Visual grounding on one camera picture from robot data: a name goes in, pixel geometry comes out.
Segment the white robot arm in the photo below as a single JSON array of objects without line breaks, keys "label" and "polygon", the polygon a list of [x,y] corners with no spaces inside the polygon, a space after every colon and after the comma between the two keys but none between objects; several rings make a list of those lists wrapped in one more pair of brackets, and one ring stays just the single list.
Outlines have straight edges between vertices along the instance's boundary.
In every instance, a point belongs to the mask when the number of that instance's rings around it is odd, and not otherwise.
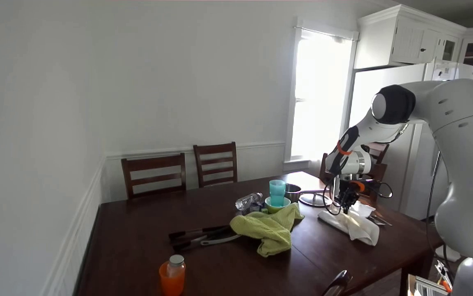
[{"label": "white robot arm", "polygon": [[433,226],[459,254],[451,296],[473,296],[473,81],[420,81],[379,90],[366,116],[349,127],[325,160],[343,177],[356,170],[354,154],[366,144],[390,142],[408,124],[428,127],[446,173],[446,198]]}]

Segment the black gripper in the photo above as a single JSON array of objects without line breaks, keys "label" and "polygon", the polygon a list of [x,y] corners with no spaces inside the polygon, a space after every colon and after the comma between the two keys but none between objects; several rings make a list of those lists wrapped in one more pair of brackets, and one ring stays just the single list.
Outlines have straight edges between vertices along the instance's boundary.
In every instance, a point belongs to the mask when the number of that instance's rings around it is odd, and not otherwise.
[{"label": "black gripper", "polygon": [[361,182],[341,182],[339,193],[336,203],[348,211],[364,191],[364,185]]}]

